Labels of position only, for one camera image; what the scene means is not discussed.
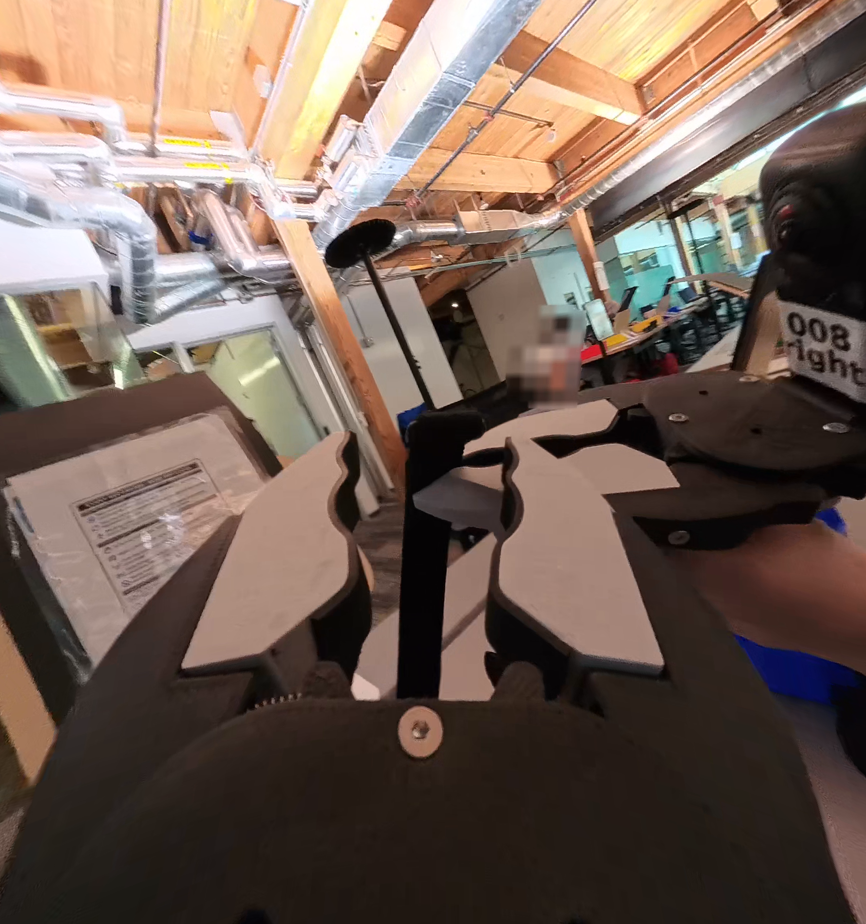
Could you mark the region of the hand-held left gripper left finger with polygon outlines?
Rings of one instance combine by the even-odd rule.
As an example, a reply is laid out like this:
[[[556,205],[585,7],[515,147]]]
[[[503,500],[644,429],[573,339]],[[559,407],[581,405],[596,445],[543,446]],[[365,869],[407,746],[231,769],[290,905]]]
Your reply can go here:
[[[248,504],[183,656],[190,675],[296,658],[352,677],[372,625],[369,581],[354,530],[358,441],[332,433]]]

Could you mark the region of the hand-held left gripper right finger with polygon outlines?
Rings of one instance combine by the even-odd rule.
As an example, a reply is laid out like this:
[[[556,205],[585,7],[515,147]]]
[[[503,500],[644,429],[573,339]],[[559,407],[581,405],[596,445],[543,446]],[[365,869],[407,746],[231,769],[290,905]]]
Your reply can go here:
[[[492,557],[487,616],[577,667],[661,676],[663,653],[605,496],[533,440],[509,437],[506,454],[505,534]]]

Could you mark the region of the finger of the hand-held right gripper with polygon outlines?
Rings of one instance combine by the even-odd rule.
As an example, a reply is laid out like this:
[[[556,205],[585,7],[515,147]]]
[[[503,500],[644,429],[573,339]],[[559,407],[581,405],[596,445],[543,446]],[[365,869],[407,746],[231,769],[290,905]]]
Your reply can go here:
[[[566,445],[581,437],[605,433],[619,416],[620,410],[609,400],[521,415],[465,445],[462,462],[501,463],[508,440],[560,441]]]
[[[559,463],[576,470],[605,497],[680,486],[670,467],[659,459],[560,459]],[[502,528],[501,471],[499,465],[454,468],[416,491],[414,506],[457,529],[475,527],[497,533]]]

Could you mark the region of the blue plastic bin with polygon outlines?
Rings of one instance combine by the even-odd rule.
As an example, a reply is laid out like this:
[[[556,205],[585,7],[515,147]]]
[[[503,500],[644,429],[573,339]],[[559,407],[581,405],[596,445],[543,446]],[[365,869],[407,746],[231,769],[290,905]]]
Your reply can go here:
[[[819,512],[811,523],[814,522],[848,538],[845,521],[836,507]],[[858,672],[844,665],[808,653],[766,647],[736,632],[735,635],[754,668],[774,694],[831,706],[839,689],[843,690],[855,683]]]

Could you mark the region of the person's right forearm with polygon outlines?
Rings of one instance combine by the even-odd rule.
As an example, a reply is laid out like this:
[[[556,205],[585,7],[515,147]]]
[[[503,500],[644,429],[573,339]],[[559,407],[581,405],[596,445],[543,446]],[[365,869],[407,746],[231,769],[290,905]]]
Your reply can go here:
[[[730,550],[680,552],[736,633],[866,676],[866,551],[827,526],[770,526]]]

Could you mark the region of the framed instruction sheet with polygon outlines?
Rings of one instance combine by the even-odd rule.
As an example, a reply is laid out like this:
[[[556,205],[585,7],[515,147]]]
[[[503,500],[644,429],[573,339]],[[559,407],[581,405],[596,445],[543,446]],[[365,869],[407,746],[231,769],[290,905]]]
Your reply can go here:
[[[203,372],[0,415],[0,613],[55,723],[138,611],[282,468]]]

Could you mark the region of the black floor lamp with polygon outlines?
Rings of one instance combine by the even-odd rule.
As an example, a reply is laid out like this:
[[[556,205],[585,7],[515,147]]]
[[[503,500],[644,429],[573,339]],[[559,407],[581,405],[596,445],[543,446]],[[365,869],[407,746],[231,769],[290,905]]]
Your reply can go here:
[[[329,267],[334,269],[351,269],[361,264],[367,271],[371,285],[388,318],[424,404],[427,410],[433,410],[436,407],[434,399],[374,263],[374,257],[387,250],[393,243],[395,233],[396,225],[387,219],[372,219],[352,225],[327,245],[324,260]]]

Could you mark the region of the silver round pipe ducts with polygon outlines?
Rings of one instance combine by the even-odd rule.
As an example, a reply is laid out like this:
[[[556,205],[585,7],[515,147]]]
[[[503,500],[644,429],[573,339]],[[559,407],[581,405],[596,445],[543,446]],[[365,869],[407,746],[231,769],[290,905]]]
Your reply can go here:
[[[273,220],[314,222],[318,189],[272,177],[265,164],[225,142],[154,138],[128,129],[107,97],[15,89],[0,78],[0,219],[110,237],[120,300],[139,324],[161,320],[154,219],[124,190],[240,185]]]

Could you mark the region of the foil wrapped rectangular duct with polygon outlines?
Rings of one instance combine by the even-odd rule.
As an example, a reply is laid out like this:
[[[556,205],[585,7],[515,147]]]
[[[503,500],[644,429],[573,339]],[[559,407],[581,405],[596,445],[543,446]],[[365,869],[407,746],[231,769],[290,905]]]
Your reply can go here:
[[[432,3],[321,198],[311,232],[319,251],[400,185],[539,5]]]

